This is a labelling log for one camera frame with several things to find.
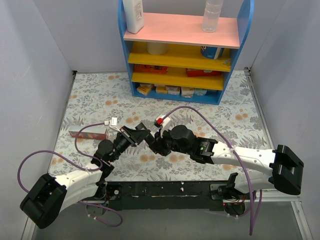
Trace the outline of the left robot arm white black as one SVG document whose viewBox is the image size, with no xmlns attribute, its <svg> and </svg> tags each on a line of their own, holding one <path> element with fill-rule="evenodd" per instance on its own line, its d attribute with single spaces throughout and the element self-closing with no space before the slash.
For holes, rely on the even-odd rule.
<svg viewBox="0 0 320 240">
<path fill-rule="evenodd" d="M 40 229 L 48 227 L 67 207 L 86 198 L 101 200 L 106 196 L 105 179 L 114 169 L 112 162 L 129 147 L 135 147 L 150 137 L 142 123 L 134 129 L 123 126 L 115 140 L 102 140 L 91 162 L 67 174 L 42 175 L 20 203 L 20 209 Z"/>
</svg>

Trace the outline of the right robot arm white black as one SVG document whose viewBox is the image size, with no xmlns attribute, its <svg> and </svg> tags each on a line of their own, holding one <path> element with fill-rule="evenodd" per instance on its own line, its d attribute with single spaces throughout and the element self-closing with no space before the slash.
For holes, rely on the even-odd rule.
<svg viewBox="0 0 320 240">
<path fill-rule="evenodd" d="M 200 164 L 242 167 L 244 175 L 231 174 L 231 183 L 226 186 L 232 199 L 265 189 L 293 196 L 301 193 L 304 163 L 286 145 L 280 144 L 276 149 L 230 148 L 215 139 L 197 137 L 184 125 L 160 129 L 145 141 L 154 153 L 162 156 L 178 152 Z"/>
</svg>

